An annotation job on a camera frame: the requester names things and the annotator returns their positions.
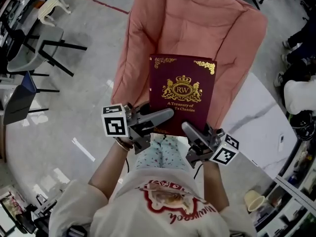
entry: pink armchair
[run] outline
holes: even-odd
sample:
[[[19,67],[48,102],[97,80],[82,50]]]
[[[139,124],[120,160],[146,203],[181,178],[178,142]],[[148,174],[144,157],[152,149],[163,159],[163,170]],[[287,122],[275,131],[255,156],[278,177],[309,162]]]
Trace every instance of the pink armchair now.
[[[242,0],[135,0],[114,81],[112,103],[149,99],[149,55],[217,61],[207,121],[220,127],[265,36],[265,16]]]

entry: book cover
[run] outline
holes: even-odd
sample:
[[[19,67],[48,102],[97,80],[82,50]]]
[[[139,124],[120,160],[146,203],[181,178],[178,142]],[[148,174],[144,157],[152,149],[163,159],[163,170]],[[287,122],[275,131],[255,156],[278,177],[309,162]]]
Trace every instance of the book cover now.
[[[216,62],[173,54],[155,54],[149,60],[151,110],[174,110],[174,116],[155,127],[154,132],[185,136],[181,128],[185,121],[203,131],[212,99]]]

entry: red floor line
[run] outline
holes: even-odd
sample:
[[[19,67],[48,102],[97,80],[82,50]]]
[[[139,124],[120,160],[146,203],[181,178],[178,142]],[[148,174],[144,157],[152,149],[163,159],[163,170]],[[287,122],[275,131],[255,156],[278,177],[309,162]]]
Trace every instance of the red floor line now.
[[[117,11],[120,11],[120,12],[123,12],[123,13],[125,13],[125,14],[128,14],[128,13],[129,13],[129,12],[125,11],[125,10],[122,10],[122,9],[117,8],[117,7],[114,7],[114,6],[110,6],[110,5],[106,4],[106,3],[100,2],[100,1],[98,1],[98,0],[91,0],[91,1],[94,1],[94,2],[96,2],[96,3],[98,3],[98,4],[100,4],[100,5],[106,6],[106,7],[108,7],[108,8],[111,8],[111,9],[114,9],[114,10],[117,10]]]

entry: white marble table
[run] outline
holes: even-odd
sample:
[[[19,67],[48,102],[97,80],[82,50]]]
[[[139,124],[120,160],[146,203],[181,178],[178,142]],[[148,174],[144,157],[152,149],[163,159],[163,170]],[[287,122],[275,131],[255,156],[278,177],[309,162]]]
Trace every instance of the white marble table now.
[[[249,73],[222,128],[239,140],[239,150],[272,179],[282,169],[297,138],[272,95]],[[284,137],[279,150],[280,136]]]

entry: white t-shirt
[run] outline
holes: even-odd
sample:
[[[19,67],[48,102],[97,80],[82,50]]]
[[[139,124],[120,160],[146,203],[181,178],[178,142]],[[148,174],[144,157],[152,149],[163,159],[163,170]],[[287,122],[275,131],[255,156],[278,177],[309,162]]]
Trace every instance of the white t-shirt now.
[[[93,237],[256,236],[244,205],[218,213],[181,169],[134,170],[124,183],[109,203],[97,188],[72,181],[51,214],[49,236],[64,236],[73,225]]]
[[[288,81],[284,86],[286,110],[291,114],[301,111],[316,112],[316,77],[310,81]]]

